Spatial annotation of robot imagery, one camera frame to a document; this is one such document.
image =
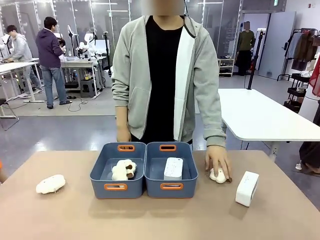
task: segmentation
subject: man in gray jacket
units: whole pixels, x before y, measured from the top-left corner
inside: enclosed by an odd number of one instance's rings
[[[112,92],[119,142],[192,143],[195,97],[204,124],[205,166],[231,177],[212,39],[183,0],[152,0],[154,9],[121,30],[113,57]]]
[[[17,33],[17,28],[14,25],[9,25],[6,28],[6,32],[12,38],[13,43],[13,52],[7,57],[8,62],[31,62],[32,61],[32,54],[30,48],[28,46],[27,40],[24,35]],[[29,78],[31,82],[35,85],[38,89],[38,93],[42,91],[41,83],[37,76],[35,75],[34,70],[31,66],[25,66],[23,68],[23,77]]]

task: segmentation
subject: gray hoodie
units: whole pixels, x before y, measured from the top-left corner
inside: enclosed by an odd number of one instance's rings
[[[146,37],[148,19],[142,16],[122,28],[113,57],[113,99],[116,107],[128,108],[129,130],[139,139],[145,132],[152,87]],[[159,74],[166,84],[165,67]],[[207,146],[225,147],[218,85],[218,59],[212,39],[201,24],[184,17],[175,73],[173,136],[176,141],[192,139],[196,98]]]
[[[8,58],[13,58],[19,62],[32,60],[32,54],[24,35],[18,33],[15,38],[12,38],[12,43],[14,50]]]

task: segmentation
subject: person's right hand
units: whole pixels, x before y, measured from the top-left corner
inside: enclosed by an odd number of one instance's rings
[[[131,133],[127,126],[117,128],[116,140],[117,142],[131,142]]]

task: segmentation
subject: black hair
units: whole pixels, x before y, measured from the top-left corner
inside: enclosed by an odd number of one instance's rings
[[[46,28],[46,29],[49,29],[49,30],[51,30],[51,28],[52,28],[52,26],[55,26],[55,25],[57,25],[58,23],[57,23],[57,20],[55,20],[53,17],[51,17],[51,16],[47,16],[46,18],[45,18],[45,20],[44,20],[44,27]]]
[[[6,32],[7,33],[10,33],[12,31],[17,31],[17,28],[16,28],[15,25],[9,25],[9,26],[6,27]]]

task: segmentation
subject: brown plush ear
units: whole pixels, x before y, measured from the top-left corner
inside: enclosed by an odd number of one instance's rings
[[[126,176],[127,176],[129,179],[132,179],[132,178],[134,177],[134,174],[133,174],[133,173],[128,173]]]

